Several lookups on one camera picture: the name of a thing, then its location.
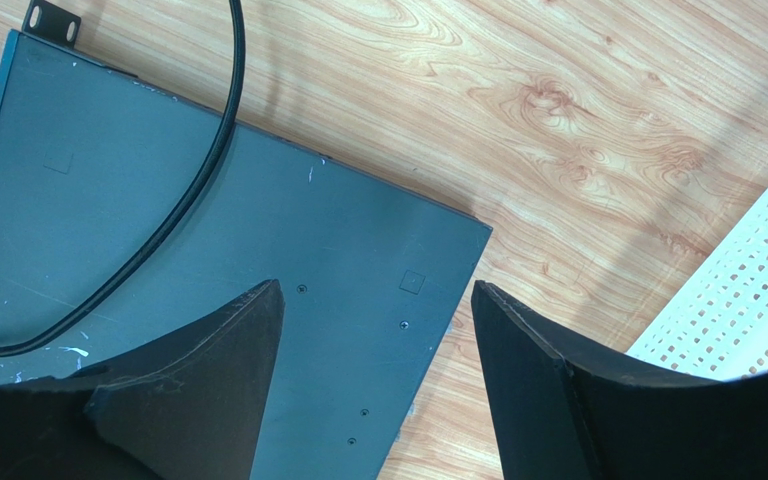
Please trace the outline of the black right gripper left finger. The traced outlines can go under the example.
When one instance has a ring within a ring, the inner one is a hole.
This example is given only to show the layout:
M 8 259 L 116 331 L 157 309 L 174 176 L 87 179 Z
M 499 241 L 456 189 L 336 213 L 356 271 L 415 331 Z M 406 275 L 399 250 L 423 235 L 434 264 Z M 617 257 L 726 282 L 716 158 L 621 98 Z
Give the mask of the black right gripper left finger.
M 246 479 L 282 334 L 280 283 L 65 378 L 0 385 L 0 479 Z

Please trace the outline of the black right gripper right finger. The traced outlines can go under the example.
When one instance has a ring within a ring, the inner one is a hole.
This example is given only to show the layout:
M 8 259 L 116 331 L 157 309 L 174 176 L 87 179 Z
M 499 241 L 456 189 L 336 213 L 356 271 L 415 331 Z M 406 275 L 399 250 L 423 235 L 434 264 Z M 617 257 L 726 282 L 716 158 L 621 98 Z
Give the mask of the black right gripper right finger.
M 658 367 L 475 283 L 471 310 L 508 479 L 768 479 L 768 374 Z

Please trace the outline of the dark grey network switch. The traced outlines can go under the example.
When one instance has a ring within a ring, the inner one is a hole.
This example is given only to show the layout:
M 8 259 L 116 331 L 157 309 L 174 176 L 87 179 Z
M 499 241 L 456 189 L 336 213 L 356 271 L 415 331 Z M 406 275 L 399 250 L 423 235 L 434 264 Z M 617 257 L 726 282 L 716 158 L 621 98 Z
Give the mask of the dark grey network switch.
M 0 345 L 94 293 L 166 218 L 219 115 L 32 34 L 0 63 Z M 491 237 L 474 217 L 238 124 L 163 245 L 87 318 L 0 358 L 63 377 L 277 280 L 285 314 L 256 479 L 380 473 Z

